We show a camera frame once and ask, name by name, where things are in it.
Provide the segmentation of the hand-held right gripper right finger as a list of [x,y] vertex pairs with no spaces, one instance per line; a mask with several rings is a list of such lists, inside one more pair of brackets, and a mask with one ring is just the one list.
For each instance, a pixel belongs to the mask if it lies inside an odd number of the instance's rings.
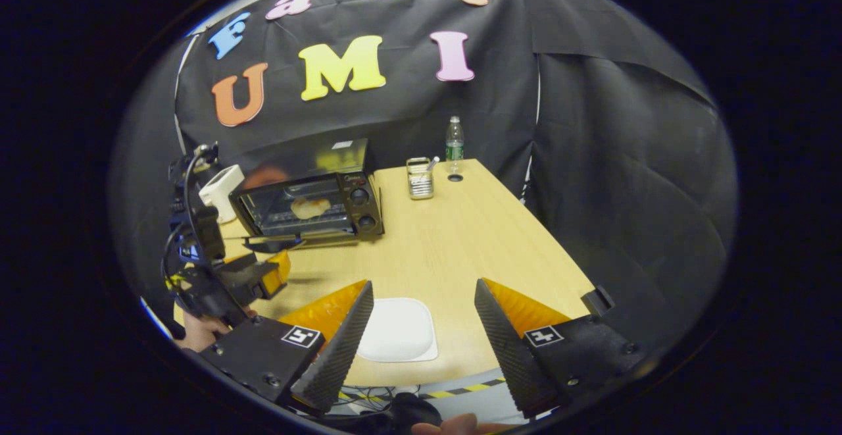
[[474,305],[526,418],[593,403],[646,358],[600,315],[572,318],[488,278],[476,282]]

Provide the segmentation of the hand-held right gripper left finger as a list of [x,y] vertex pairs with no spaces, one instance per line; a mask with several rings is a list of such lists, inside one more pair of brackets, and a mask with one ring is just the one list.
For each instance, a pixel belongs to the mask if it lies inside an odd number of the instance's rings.
[[339,399],[373,308],[372,282],[361,280],[281,319],[247,319],[199,357],[268,402],[322,416]]

